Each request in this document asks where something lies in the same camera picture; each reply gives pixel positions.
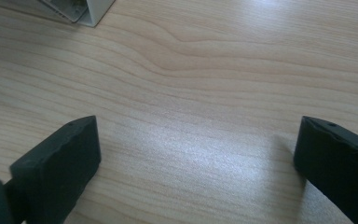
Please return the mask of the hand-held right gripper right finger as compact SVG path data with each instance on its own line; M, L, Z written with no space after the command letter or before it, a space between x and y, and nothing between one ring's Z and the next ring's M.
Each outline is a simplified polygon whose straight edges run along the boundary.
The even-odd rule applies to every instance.
M333 122L301 120L294 154L296 169L358 224L358 135Z

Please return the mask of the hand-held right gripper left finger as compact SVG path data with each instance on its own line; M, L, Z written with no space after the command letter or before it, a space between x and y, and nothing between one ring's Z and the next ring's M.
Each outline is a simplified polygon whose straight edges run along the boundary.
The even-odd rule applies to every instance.
M101 162L97 120L73 120L10 165L14 223L62 224Z

